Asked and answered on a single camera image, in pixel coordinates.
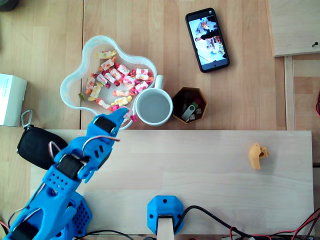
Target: metal clip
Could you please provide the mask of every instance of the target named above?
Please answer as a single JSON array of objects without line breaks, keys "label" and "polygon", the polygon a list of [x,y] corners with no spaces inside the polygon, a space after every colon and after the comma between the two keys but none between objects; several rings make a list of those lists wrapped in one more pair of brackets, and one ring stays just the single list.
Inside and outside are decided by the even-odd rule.
[{"label": "metal clip", "polygon": [[[28,120],[27,124],[25,124],[25,121],[24,121],[24,116],[25,116],[26,113],[29,113],[29,120]],[[32,120],[32,113],[33,113],[32,110],[27,110],[27,111],[25,111],[24,113],[21,114],[21,124],[22,124],[22,127],[24,129],[26,129],[26,128],[28,128],[30,126],[31,120]]]}]

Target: mug handle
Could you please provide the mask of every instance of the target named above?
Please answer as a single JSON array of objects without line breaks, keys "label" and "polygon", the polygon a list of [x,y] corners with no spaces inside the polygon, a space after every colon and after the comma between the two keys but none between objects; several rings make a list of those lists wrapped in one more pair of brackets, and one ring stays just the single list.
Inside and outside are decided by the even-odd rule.
[{"label": "mug handle", "polygon": [[164,76],[163,75],[158,75],[155,78],[155,84],[154,88],[155,89],[164,89]]}]

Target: phone case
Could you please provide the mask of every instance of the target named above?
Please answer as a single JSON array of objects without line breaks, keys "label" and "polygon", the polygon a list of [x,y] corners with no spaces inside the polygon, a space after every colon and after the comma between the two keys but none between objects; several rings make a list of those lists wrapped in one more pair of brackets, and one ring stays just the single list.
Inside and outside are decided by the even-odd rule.
[{"label": "phone case", "polygon": [[[199,56],[198,56],[198,51],[197,51],[197,48],[196,48],[196,44],[195,44],[195,42],[193,41],[193,35],[192,35],[191,29],[190,29],[190,26],[189,26],[188,17],[189,17],[189,16],[192,16],[192,15],[195,15],[195,14],[202,13],[202,12],[207,12],[207,11],[212,11],[212,12],[213,12],[213,15],[214,15],[215,20],[216,20],[217,28],[218,28],[218,30],[219,30],[219,32],[220,32],[222,45],[223,45],[223,48],[224,48],[224,52],[225,52],[225,54],[226,54],[226,59],[228,60],[228,62],[227,62],[227,64],[225,64],[225,65],[217,66],[217,67],[214,67],[214,68],[210,68],[210,69],[204,70],[204,69],[202,68],[202,65],[201,65],[201,62],[200,62],[200,59],[199,59]],[[221,28],[220,28],[220,26],[219,26],[218,17],[217,17],[217,14],[216,14],[215,10],[214,10],[213,8],[209,7],[209,8],[205,8],[205,9],[199,10],[199,11],[190,12],[190,13],[188,13],[187,15],[185,15],[185,22],[186,22],[186,25],[187,25],[187,28],[188,28],[188,31],[189,31],[189,35],[190,35],[190,39],[191,39],[191,42],[192,42],[193,50],[194,50],[195,57],[196,57],[196,60],[197,60],[197,62],[198,62],[200,71],[203,72],[203,73],[208,73],[208,72],[211,72],[211,71],[214,71],[214,70],[218,70],[218,69],[222,69],[222,68],[226,68],[227,66],[229,66],[229,64],[230,64],[230,59],[229,59],[227,47],[226,47],[226,44],[225,44],[225,42],[224,42],[224,37],[223,37],[222,31],[221,31]]]}]

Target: smartphone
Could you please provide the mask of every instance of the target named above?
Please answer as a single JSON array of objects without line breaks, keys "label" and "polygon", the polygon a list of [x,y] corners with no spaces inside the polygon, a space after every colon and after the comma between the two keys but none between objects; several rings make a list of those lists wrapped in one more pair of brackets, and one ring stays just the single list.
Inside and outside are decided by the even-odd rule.
[{"label": "smartphone", "polygon": [[185,21],[200,71],[207,73],[227,67],[230,60],[215,10],[206,8],[188,13]]}]

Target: white mug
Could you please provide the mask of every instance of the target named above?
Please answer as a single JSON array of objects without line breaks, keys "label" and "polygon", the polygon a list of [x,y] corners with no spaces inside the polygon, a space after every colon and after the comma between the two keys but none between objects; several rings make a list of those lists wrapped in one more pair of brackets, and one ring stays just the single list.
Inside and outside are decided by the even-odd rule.
[{"label": "white mug", "polygon": [[164,90],[164,76],[158,75],[154,88],[143,90],[134,101],[138,117],[149,126],[158,127],[165,124],[173,111],[171,97]]}]

